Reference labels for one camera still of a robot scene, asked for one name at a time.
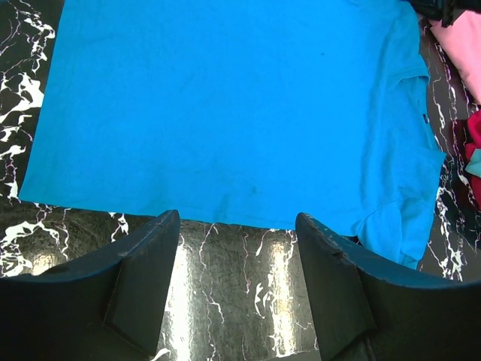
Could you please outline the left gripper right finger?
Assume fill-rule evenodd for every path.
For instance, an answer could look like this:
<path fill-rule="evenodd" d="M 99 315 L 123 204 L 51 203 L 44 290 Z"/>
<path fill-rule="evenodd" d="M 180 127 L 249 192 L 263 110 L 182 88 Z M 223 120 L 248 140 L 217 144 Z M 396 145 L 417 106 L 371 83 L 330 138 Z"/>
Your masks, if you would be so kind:
<path fill-rule="evenodd" d="M 376 255 L 310 215 L 295 231 L 323 360 L 478 360 L 480 284 Z"/>

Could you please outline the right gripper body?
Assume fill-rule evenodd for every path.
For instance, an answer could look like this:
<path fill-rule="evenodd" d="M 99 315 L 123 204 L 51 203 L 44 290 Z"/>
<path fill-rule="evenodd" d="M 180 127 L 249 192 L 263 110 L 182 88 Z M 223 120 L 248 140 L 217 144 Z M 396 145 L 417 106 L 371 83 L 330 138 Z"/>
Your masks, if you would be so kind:
<path fill-rule="evenodd" d="M 480 0 L 408 0 L 414 10 L 429 20 L 451 26 L 464 12 L 480 13 Z"/>

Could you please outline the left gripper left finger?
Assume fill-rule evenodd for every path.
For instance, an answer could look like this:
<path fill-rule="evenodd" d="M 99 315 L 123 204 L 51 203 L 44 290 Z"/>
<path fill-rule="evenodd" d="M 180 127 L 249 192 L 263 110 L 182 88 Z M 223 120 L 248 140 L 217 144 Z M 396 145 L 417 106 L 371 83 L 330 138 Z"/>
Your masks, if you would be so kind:
<path fill-rule="evenodd" d="M 2 278 L 1 358 L 152 359 L 179 235 L 170 210 L 40 275 Z"/>

